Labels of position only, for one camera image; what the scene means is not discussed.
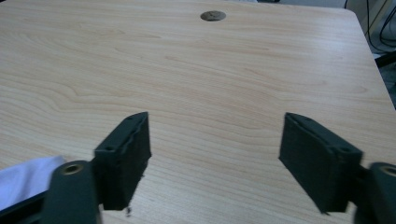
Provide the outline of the pale lavender cloth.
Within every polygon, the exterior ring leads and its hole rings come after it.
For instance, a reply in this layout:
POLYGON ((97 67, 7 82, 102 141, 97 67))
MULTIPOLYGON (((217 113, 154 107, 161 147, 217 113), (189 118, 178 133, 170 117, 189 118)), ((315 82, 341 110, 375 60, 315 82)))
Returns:
POLYGON ((63 156, 53 156, 0 170, 0 211, 47 190, 53 171, 64 163, 63 156))

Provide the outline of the black metal stand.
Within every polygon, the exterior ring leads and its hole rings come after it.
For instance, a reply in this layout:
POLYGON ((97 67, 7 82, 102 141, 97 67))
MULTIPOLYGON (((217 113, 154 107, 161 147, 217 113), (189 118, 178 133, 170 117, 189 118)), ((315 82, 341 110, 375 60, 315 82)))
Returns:
POLYGON ((375 64, 378 68, 382 68, 392 63, 396 63, 396 50, 375 58, 375 64))

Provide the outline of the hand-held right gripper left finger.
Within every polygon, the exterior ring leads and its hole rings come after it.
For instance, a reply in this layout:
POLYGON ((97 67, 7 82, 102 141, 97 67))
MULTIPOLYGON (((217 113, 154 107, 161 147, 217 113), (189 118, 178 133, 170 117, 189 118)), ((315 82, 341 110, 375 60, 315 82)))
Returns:
POLYGON ((129 205, 150 157, 148 112, 124 119, 95 149, 92 164, 105 210, 129 205))

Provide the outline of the round grey table grommet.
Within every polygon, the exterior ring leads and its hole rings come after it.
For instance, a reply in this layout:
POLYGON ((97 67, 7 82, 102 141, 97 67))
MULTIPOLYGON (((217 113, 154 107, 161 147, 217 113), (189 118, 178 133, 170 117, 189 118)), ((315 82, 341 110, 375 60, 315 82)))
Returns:
POLYGON ((203 12, 200 15, 200 18, 203 21, 222 21, 226 18, 226 14, 222 11, 210 10, 210 11, 203 12))

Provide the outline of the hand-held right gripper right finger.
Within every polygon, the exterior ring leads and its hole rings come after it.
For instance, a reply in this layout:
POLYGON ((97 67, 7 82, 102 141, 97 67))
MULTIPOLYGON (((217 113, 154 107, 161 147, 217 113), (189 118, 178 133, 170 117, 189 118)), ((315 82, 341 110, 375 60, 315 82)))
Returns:
POLYGON ((347 209, 361 150, 313 119, 287 113, 279 159, 320 212, 347 209))

